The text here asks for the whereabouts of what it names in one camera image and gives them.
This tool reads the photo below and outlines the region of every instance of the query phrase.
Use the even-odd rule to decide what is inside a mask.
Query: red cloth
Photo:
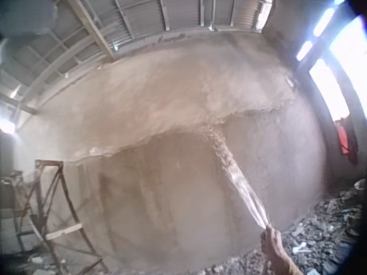
[[[350,116],[335,122],[339,142],[343,155],[348,156],[349,162],[356,166],[358,164],[358,144]]]

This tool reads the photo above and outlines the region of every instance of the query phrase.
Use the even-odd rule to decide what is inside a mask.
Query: wet plaster
[[[255,34],[144,52],[47,102],[22,127],[14,161],[25,171],[35,158],[65,161],[71,200],[111,269],[202,268],[253,249],[261,228],[196,126],[222,129],[278,228],[322,194],[325,145],[309,103],[286,74]],[[46,171],[43,192],[51,177]],[[72,224],[60,189],[49,228]],[[60,242],[83,247],[75,234]]]

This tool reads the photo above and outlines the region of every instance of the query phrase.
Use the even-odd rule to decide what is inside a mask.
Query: corrugated metal sheet
[[[165,31],[165,23],[159,0],[130,7],[126,9],[126,16],[136,38]]]
[[[68,48],[72,47],[75,43],[79,42],[83,38],[87,37],[89,33],[85,28],[81,28],[77,33],[67,37],[64,41],[64,45]]]
[[[214,26],[229,26],[231,21],[233,0],[216,1],[216,16],[214,18]]]
[[[57,19],[53,32],[60,40],[65,39],[73,34],[77,29],[81,28],[82,24],[77,19],[66,1],[60,1],[57,4]]]
[[[47,54],[47,52],[49,52],[52,48],[54,48],[57,45],[57,42],[50,35],[46,34],[32,41],[30,45],[36,51],[38,51],[40,55],[44,56],[45,54]]]
[[[131,40],[125,21],[114,0],[84,0],[84,2],[91,17],[97,16],[95,22],[100,29],[111,24],[116,25],[116,30],[106,36],[106,40],[112,45],[112,48],[113,45],[119,46]]]
[[[60,76],[57,73],[52,73],[48,78],[46,78],[45,82],[47,84],[52,84],[52,82],[56,81]]]
[[[171,30],[200,26],[200,0],[166,0]]]
[[[253,19],[259,8],[257,0],[239,0],[238,8],[234,18],[234,27],[244,30],[252,30]]]
[[[23,47],[21,50],[19,50],[16,54],[14,54],[13,58],[30,72],[32,71],[33,66],[40,60],[37,56],[30,52],[27,47]],[[45,64],[40,64],[38,71],[40,70],[40,68],[42,68],[43,70],[46,69]]]
[[[24,70],[20,68],[13,60],[10,60],[10,62],[2,65],[2,69],[26,86],[30,86],[35,79],[28,73],[24,72]]]
[[[76,54],[76,57],[82,61],[85,61],[91,56],[97,56],[98,54],[101,54],[101,49],[98,47],[97,43],[93,43]]]
[[[67,73],[67,72],[69,72],[71,69],[75,68],[76,66],[78,66],[78,63],[77,63],[74,59],[70,58],[69,60],[66,60],[66,62],[65,62],[65,63],[63,63],[63,64],[59,67],[58,71],[59,71],[60,73]]]

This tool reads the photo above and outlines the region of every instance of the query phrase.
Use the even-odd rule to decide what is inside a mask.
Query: rubble
[[[34,258],[31,258],[30,260],[32,261],[32,263],[37,264],[37,265],[41,265],[44,262],[44,260],[42,260],[41,257],[34,257]]]
[[[284,249],[304,274],[333,274],[349,254],[362,213],[356,195],[354,189],[341,191],[337,197],[319,202],[309,215],[282,232]],[[190,274],[261,274],[265,261],[261,252],[253,250],[211,269]]]
[[[54,271],[47,271],[47,270],[42,270],[42,269],[37,269],[33,275],[55,275],[56,272]]]

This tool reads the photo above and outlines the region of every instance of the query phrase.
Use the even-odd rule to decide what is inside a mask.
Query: concrete wall
[[[278,228],[323,191],[321,132],[288,74],[258,34],[213,34],[125,58],[52,98],[21,128],[16,168],[67,161],[71,200],[111,269],[115,261],[139,270],[207,266],[257,246],[261,228],[193,133],[197,125],[220,125]],[[65,203],[59,187],[51,231],[73,224]],[[58,242],[83,248],[78,233]]]
[[[13,170],[13,137],[0,131],[0,175],[9,176]]]
[[[326,183],[325,147],[304,98],[281,110],[230,116],[221,128],[274,226],[289,227],[319,199]],[[92,243],[124,268],[197,269],[259,245],[261,228],[210,145],[189,129],[112,157],[69,163],[65,174]],[[44,188],[50,178],[46,173]],[[59,189],[50,229],[72,224]],[[82,247],[77,235],[63,237],[63,243]]]
[[[62,91],[19,131],[15,166],[113,154],[156,133],[293,98],[259,34],[213,34],[124,58]]]

